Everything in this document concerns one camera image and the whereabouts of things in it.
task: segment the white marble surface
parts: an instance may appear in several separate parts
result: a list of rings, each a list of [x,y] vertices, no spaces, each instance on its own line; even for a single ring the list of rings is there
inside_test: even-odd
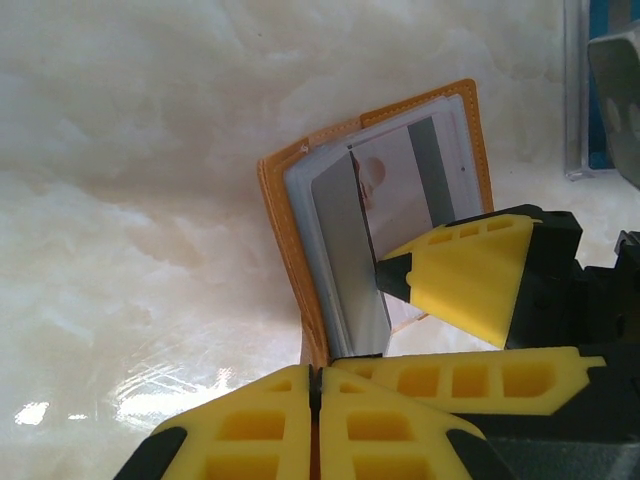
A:
[[[474,77],[496,206],[573,210],[610,264],[640,194],[562,177],[561,11],[4,0],[3,478],[110,478],[163,418],[297,361],[255,163],[363,110]],[[394,352],[475,348],[430,322]]]

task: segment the card holder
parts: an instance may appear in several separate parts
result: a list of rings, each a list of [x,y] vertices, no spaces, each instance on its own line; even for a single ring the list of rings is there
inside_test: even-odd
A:
[[[476,84],[471,79],[460,80],[402,102],[365,113],[358,118],[319,130],[263,158],[258,163],[260,187],[269,220],[300,308],[302,363],[310,363],[316,368],[322,367],[329,363],[330,354],[320,302],[287,194],[285,172],[302,160],[314,147],[389,120],[438,97],[453,95],[459,95],[463,99],[483,207],[487,212],[493,211],[489,167],[480,124]]]

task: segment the black pointed tip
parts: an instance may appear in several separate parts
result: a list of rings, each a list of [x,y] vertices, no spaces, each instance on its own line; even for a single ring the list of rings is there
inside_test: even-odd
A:
[[[145,439],[114,480],[161,480],[187,438],[182,427],[172,427]]]
[[[409,303],[411,287],[407,283],[407,274],[411,272],[412,255],[405,253],[376,264],[376,283],[384,293]]]

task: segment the gray object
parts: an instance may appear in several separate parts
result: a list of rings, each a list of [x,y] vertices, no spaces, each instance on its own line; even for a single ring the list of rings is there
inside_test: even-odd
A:
[[[386,352],[391,325],[376,285],[374,258],[349,154],[315,178],[311,190],[353,353]]]
[[[564,0],[565,174],[571,180],[609,172],[589,166],[590,0]]]
[[[640,188],[640,21],[589,42],[609,155]]]

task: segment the wallet stitching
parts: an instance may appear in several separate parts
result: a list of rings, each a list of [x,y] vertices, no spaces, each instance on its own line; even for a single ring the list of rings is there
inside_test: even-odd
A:
[[[292,157],[295,156],[295,153],[292,155],[289,155],[283,159],[281,159],[280,161],[278,161],[274,166],[273,169],[271,170],[271,173],[275,176],[276,181],[278,180],[278,177],[281,175],[282,172],[282,165],[283,164],[287,164]],[[265,180],[265,182],[263,183],[264,187],[265,187],[265,193],[267,194],[267,198],[270,199],[271,195],[270,193],[274,193],[274,197],[276,197],[276,199],[278,200],[279,203],[273,202],[273,201],[269,201],[269,205],[271,207],[271,210],[274,212],[274,214],[272,215],[272,219],[273,219],[273,225],[276,228],[276,231],[282,232],[283,235],[283,240],[285,243],[287,243],[289,245],[289,248],[291,249],[290,252],[288,253],[286,250],[284,250],[284,256],[287,260],[288,266],[289,267],[293,267],[293,262],[291,261],[292,256],[295,255],[299,255],[299,250],[296,247],[296,242],[294,239],[294,236],[291,233],[291,227],[288,225],[289,222],[281,222],[278,220],[278,216],[276,215],[276,213],[278,214],[285,214],[285,208],[279,206],[282,205],[282,194],[279,193],[280,189],[279,188],[271,188],[271,181],[269,181],[269,175],[267,174],[268,169],[265,168],[266,165],[262,164],[260,166],[260,173],[262,178]],[[283,232],[283,224],[284,223],[284,229],[287,230],[287,233],[285,234],[285,232]],[[292,272],[293,272],[293,279],[294,281],[298,284],[299,287],[302,287],[302,283],[308,283],[308,281],[306,282],[301,282],[300,278],[298,275],[296,275],[295,271],[292,268]],[[300,298],[300,302],[301,302],[301,306],[302,309],[306,309],[307,312],[309,312],[310,315],[313,316],[312,311],[314,310],[313,308],[311,308],[311,306],[309,305],[309,303],[306,301],[306,299],[302,296],[302,295],[296,295],[296,298]],[[314,357],[314,352],[317,354],[318,351],[322,351],[321,355],[326,357],[326,352],[324,352],[325,350],[327,350],[327,348],[324,348],[324,345],[320,345],[320,343],[325,343],[325,342],[318,342],[318,335],[316,335],[315,332],[315,327],[314,327],[314,323],[309,323],[309,322],[303,322],[303,325],[301,325],[302,329],[306,331],[306,333],[309,335],[310,338],[308,338],[308,345],[309,345],[309,350],[310,350],[310,355],[313,359]]]
[[[480,177],[482,177],[482,182],[480,183],[480,185],[489,184],[489,192],[490,192],[491,180],[489,179],[489,176],[488,176],[489,165],[486,159],[486,152],[482,148],[481,141],[480,141],[480,139],[482,138],[482,132],[481,132],[481,127],[480,127],[479,118],[478,118],[479,109],[478,109],[478,106],[476,105],[476,102],[474,101],[474,95],[471,88],[469,86],[466,86],[465,90],[467,91],[468,100],[469,100],[469,103],[471,104],[470,116],[471,116],[471,122],[473,124],[473,128],[471,129],[471,131],[474,132],[473,144],[474,144],[475,153],[476,153],[474,158],[476,163],[476,172],[478,172]],[[487,210],[493,210],[493,201],[491,199],[491,196],[487,192],[486,188],[484,188],[483,190],[484,191],[482,191],[482,201],[485,204],[484,207]]]
[[[283,172],[282,172],[282,166],[288,164],[291,159],[297,154],[293,153],[285,158],[283,158],[280,162],[276,163],[273,166],[272,169],[272,174],[273,175],[277,175],[278,177],[281,177]],[[281,215],[286,215],[286,209],[283,207],[283,195],[282,195],[282,191],[284,189],[280,189],[277,188],[275,189],[275,197],[277,202],[275,202],[275,209],[281,214]],[[294,236],[294,231],[293,228],[291,227],[291,222],[282,222],[284,225],[280,225],[280,222],[275,222],[278,227],[279,230],[283,233],[283,238],[285,239],[285,241],[287,241],[287,243],[289,244],[290,247],[290,253],[285,253],[285,255],[287,257],[298,257],[298,262],[301,259],[301,252],[298,249],[297,246],[297,242],[295,240],[295,236]],[[306,259],[302,258],[301,259],[302,262],[306,265]],[[291,267],[291,270],[293,272],[293,278],[296,280],[296,282],[298,283],[298,285],[301,287],[301,290],[309,290],[309,288],[311,288],[311,290],[315,289],[315,286],[310,285],[309,284],[309,279],[311,277],[311,272],[309,272],[309,275],[297,275],[295,270],[293,269],[294,267],[294,262],[291,260],[291,258],[288,259],[289,261],[289,267]],[[309,315],[311,315],[312,317],[316,317],[318,314],[320,315],[320,320],[322,322],[322,324],[324,325],[324,321],[322,320],[322,312],[321,311],[317,311],[317,308],[315,306],[311,306],[311,304],[304,298],[303,295],[299,295],[300,297],[300,301],[303,304],[303,306],[306,308],[306,310],[309,312]],[[317,339],[318,339],[318,335],[316,334],[316,322],[311,322],[308,325],[308,331],[311,333],[311,340],[313,340],[313,342],[311,343],[311,345],[314,345],[316,347],[318,347],[318,343],[317,343]]]
[[[346,130],[349,127],[352,127],[354,125],[358,125],[362,128],[361,122],[359,118],[355,118],[353,120],[350,120],[348,122],[345,123],[341,123],[340,125],[338,125],[337,127],[333,127],[333,128],[329,128],[328,130],[320,130],[321,133],[314,133],[309,135],[309,143],[316,143],[319,140],[326,138],[330,135],[333,135],[334,133],[338,133],[341,132],[343,130]]]
[[[463,88],[464,88],[464,90],[467,91],[467,93],[470,96],[473,96],[471,88],[468,85],[466,85]],[[388,115],[392,115],[393,116],[394,114],[402,112],[403,110],[408,110],[408,109],[410,109],[412,107],[415,107],[415,106],[418,106],[418,105],[422,105],[422,104],[428,102],[429,100],[433,100],[436,97],[442,97],[442,96],[446,97],[446,96],[449,96],[451,94],[459,93],[459,91],[460,91],[460,86],[459,85],[455,86],[455,87],[445,88],[444,90],[438,90],[437,93],[433,93],[431,95],[427,95],[426,97],[424,97],[424,98],[422,98],[420,100],[415,100],[415,101],[413,101],[411,103],[402,104],[402,105],[400,105],[400,106],[398,106],[396,108],[393,108],[391,110],[386,110],[386,111],[384,111],[382,113],[379,113],[379,114],[377,114],[377,115],[375,115],[373,117],[367,118],[366,121],[367,122],[373,122],[373,121],[375,121],[376,119],[378,119],[380,117],[385,117],[385,116],[388,116]]]

